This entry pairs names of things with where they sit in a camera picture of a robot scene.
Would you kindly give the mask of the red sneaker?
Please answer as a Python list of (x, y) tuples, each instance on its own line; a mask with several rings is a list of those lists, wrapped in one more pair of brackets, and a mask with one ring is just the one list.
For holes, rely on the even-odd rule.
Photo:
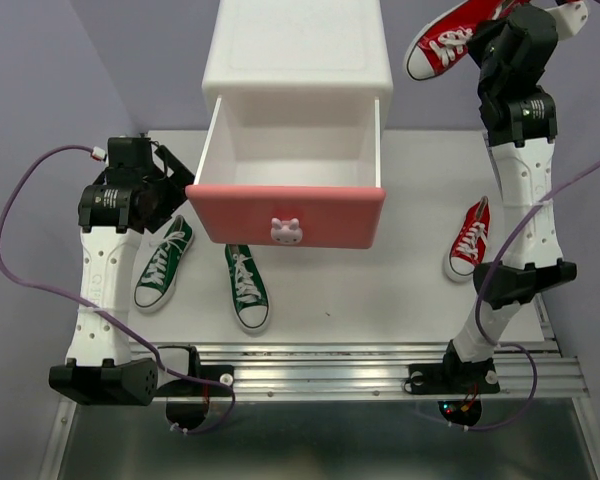
[(472, 279), (488, 250), (491, 213), (489, 199), (482, 196), (471, 206), (443, 261), (449, 280), (464, 283)]
[(524, 1), (463, 1), (415, 36), (404, 56), (404, 71), (415, 81), (441, 76), (468, 53), (479, 25), (503, 18), (520, 4)]

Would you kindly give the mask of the pink front drawer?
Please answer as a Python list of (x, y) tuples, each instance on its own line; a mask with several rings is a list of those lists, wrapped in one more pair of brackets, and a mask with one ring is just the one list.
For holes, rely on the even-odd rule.
[[(186, 196), (215, 243), (368, 249), (386, 198), (381, 133), (376, 98), (257, 110), (218, 97)], [(274, 242), (272, 218), (297, 218), (301, 242)]]

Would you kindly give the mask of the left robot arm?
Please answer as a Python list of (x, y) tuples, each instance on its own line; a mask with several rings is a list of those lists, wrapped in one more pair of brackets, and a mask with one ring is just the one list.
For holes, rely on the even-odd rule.
[(185, 202), (193, 173), (148, 137), (112, 137), (106, 166), (78, 205), (83, 257), (81, 303), (52, 389), (81, 405), (146, 406), (158, 383), (150, 358), (132, 357), (128, 315), (132, 276), (145, 232), (154, 233)]

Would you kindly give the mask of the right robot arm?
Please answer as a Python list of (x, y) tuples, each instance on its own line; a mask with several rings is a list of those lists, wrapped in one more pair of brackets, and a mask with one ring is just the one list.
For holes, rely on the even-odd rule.
[(441, 381), (452, 390), (492, 378), (494, 350), (510, 320), (537, 294), (576, 277), (575, 264), (563, 258), (548, 197), (556, 105), (539, 85), (558, 41), (551, 13), (524, 4), (481, 25), (469, 43), (480, 69), (480, 115), (511, 237), (473, 275), (478, 297), (440, 366)]

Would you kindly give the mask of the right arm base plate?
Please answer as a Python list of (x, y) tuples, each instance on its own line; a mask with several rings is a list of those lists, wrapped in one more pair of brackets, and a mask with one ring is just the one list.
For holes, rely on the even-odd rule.
[(481, 363), (419, 363), (408, 366), (408, 379), (414, 395), (497, 394), (498, 376), (492, 360)]

